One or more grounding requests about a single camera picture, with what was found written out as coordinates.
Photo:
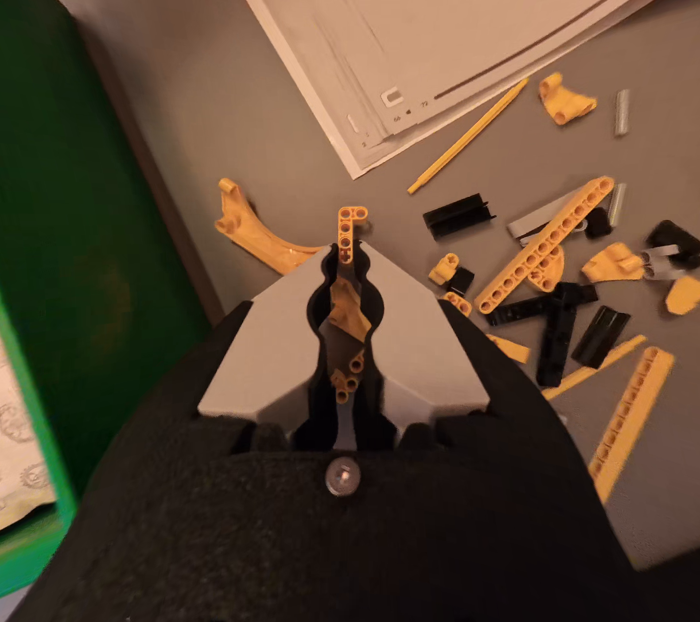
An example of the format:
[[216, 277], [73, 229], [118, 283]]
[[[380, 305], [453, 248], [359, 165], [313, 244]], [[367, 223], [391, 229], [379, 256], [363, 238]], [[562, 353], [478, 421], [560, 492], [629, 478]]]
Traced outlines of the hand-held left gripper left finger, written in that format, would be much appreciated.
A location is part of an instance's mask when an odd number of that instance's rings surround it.
[[308, 420], [337, 430], [336, 389], [325, 338], [337, 245], [326, 245], [250, 302], [198, 404], [204, 417], [232, 417], [295, 432]]

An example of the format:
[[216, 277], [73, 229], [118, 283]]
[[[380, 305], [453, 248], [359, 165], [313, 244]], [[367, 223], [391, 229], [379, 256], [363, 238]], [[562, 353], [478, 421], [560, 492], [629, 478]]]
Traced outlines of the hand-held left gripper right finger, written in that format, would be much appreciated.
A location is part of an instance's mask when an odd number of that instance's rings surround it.
[[369, 409], [403, 433], [443, 417], [483, 411], [489, 396], [441, 302], [367, 242], [355, 244]]

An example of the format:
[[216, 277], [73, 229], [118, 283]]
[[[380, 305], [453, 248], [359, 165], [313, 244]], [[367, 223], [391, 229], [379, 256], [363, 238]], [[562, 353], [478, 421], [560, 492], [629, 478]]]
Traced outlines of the yellow angled liftarm beam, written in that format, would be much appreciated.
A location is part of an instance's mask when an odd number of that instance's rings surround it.
[[355, 227], [362, 227], [368, 220], [368, 209], [364, 206], [343, 206], [338, 212], [337, 245], [339, 262], [347, 267], [354, 260]]

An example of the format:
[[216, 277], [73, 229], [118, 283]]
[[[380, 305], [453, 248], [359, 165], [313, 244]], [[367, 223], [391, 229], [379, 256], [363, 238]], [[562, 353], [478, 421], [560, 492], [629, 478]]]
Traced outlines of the grey desk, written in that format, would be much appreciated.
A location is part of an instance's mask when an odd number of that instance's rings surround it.
[[564, 279], [661, 220], [699, 236], [699, 0], [656, 0], [532, 75], [518, 98], [416, 195], [408, 186], [492, 101], [352, 180], [245, 0], [59, 0], [110, 94], [130, 108], [224, 310], [278, 277], [217, 232], [218, 181], [237, 182], [276, 235], [334, 239], [365, 204], [370, 244], [427, 288], [456, 252], [474, 299], [514, 256], [507, 224], [578, 184], [627, 184], [618, 227], [569, 236]]

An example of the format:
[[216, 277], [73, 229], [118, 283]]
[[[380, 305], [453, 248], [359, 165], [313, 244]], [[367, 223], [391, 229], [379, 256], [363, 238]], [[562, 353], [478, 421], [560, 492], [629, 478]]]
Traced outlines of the yellow curved arch panel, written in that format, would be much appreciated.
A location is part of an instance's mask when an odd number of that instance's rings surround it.
[[242, 189], [233, 180], [219, 180], [218, 188], [222, 215], [215, 221], [215, 228], [275, 272], [285, 276], [321, 250], [293, 244], [271, 232], [259, 220]]

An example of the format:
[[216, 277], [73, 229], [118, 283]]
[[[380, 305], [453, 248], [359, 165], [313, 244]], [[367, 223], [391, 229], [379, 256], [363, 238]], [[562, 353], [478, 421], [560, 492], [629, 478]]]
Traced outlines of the thin yellow rod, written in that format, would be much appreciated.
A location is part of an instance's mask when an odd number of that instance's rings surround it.
[[419, 189], [428, 184], [439, 172], [442, 171], [458, 154], [460, 154], [471, 142], [482, 133], [496, 118], [498, 118], [518, 95], [529, 84], [530, 77], [523, 78], [513, 86], [498, 102], [491, 107], [471, 128], [450, 148], [432, 163], [418, 178], [408, 187], [409, 195], [415, 194]]

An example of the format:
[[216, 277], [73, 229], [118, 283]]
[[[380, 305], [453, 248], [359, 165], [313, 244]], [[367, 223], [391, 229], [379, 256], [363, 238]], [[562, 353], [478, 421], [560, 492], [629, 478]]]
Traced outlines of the green plastic bin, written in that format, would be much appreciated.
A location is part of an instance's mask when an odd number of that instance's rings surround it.
[[153, 385], [211, 328], [74, 18], [1, 0], [1, 345], [56, 500], [1, 530], [32, 584]]

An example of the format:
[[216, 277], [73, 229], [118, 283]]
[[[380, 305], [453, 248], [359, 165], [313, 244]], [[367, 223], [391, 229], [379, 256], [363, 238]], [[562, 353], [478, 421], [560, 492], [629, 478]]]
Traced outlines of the white paper packets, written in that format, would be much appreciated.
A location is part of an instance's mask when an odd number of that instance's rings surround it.
[[1, 529], [52, 504], [55, 491], [30, 415], [1, 346]]

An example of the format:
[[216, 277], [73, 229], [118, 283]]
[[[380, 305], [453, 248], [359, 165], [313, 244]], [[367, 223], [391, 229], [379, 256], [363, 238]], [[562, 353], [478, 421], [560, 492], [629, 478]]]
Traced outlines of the open instruction booklet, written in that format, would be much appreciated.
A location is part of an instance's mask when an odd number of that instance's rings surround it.
[[246, 0], [353, 179], [651, 0]]

